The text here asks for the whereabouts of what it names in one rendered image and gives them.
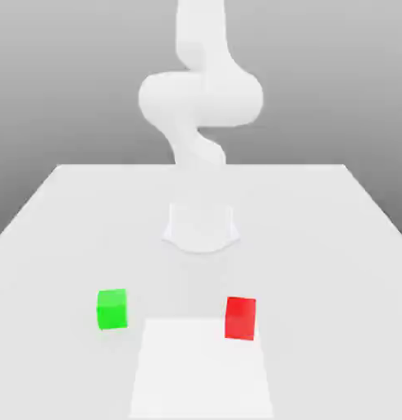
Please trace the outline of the small red cube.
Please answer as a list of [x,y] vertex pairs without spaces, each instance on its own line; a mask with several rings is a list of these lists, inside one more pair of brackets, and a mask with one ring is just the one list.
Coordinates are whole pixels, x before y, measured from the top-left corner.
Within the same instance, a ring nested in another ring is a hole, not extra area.
[[254,340],[255,326],[256,299],[228,297],[225,313],[225,337],[234,340]]

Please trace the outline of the small green cube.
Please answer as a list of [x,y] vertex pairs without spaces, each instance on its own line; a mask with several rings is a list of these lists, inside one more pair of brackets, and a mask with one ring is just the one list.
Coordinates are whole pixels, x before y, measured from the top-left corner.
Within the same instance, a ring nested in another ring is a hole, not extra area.
[[96,312],[100,330],[127,328],[126,289],[100,290],[97,297]]

